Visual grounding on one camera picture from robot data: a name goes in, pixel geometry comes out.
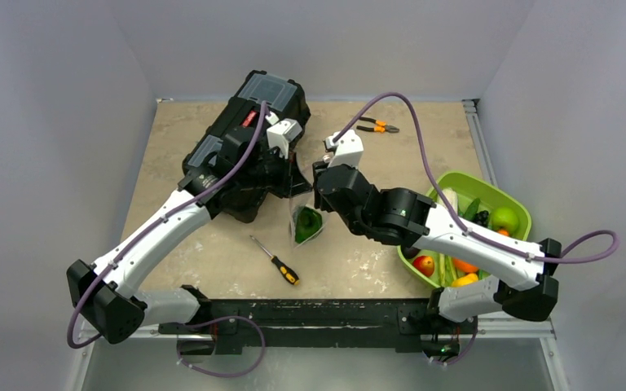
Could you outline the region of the clear zip top bag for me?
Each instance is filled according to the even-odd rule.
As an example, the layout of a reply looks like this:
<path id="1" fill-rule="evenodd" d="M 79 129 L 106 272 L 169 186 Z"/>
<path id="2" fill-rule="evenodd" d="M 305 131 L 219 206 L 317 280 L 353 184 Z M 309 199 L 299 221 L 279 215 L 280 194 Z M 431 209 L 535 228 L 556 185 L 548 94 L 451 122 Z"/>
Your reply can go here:
<path id="1" fill-rule="evenodd" d="M 328 219 L 327 213 L 321 212 L 315 207 L 311 166 L 299 162 L 298 169 L 311 189 L 289 199 L 289 243 L 291 248 L 299 248 L 318 237 Z"/>

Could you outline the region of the green bok choy toy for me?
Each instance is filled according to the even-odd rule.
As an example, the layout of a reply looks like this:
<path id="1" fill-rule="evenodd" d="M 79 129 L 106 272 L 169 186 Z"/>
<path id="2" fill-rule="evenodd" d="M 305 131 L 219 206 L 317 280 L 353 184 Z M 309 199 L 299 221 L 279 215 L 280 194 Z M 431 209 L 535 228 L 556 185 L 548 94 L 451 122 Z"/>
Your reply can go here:
<path id="1" fill-rule="evenodd" d="M 303 206 L 294 216 L 294 242 L 303 244 L 315 238 L 323 229 L 323 215 L 317 210 Z"/>

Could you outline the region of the red apple toy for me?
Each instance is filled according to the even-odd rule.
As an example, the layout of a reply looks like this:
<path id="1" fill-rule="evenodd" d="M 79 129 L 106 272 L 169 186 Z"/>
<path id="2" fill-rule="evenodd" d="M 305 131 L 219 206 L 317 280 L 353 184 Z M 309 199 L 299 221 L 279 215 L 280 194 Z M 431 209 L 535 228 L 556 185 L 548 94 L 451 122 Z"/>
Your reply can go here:
<path id="1" fill-rule="evenodd" d="M 435 271 L 435 262 L 431 256 L 418 256 L 412 261 L 412 265 L 426 277 L 431 277 Z"/>

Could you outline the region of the orange tangerine toy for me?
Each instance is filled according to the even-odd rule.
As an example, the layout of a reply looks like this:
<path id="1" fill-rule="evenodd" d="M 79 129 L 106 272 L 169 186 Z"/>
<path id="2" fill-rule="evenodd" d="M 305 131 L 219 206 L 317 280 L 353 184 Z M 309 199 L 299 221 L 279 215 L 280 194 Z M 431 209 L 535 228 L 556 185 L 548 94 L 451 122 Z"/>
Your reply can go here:
<path id="1" fill-rule="evenodd" d="M 477 266 L 470 265 L 469 263 L 462 261 L 458 258 L 452 258 L 452 264 L 455 268 L 465 274 L 476 274 L 479 271 Z"/>

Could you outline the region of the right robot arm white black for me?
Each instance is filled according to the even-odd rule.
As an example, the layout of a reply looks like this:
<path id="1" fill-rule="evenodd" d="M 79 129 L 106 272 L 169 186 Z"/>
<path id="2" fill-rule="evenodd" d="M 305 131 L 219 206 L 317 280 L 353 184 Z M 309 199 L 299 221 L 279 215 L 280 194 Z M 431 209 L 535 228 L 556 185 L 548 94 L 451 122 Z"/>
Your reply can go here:
<path id="1" fill-rule="evenodd" d="M 483 280 L 432 293 L 425 309 L 431 329 L 443 332 L 454 323 L 498 311 L 542 322 L 558 303 L 558 281 L 541 261 L 540 244 L 453 217 L 415 191 L 379 190 L 346 164 L 320 161 L 312 169 L 315 207 L 337 213 L 351 234 L 384 245 L 442 253 L 487 272 Z"/>

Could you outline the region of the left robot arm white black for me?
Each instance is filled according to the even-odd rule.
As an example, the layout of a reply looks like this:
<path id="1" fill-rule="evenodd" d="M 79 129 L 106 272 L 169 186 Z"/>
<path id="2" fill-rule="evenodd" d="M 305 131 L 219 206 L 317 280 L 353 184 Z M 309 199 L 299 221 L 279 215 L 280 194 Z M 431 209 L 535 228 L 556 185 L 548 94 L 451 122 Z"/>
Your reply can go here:
<path id="1" fill-rule="evenodd" d="M 209 127 L 183 159 L 183 178 L 165 203 L 135 232 L 92 263 L 75 261 L 66 272 L 73 317 L 84 318 L 99 337 L 116 344 L 139 327 L 180 323 L 203 332 L 210 311 L 194 288 L 144 292 L 142 282 L 190 234 L 219 214 L 249 224 L 268 195 L 307 193 L 295 148 L 302 125 Z"/>

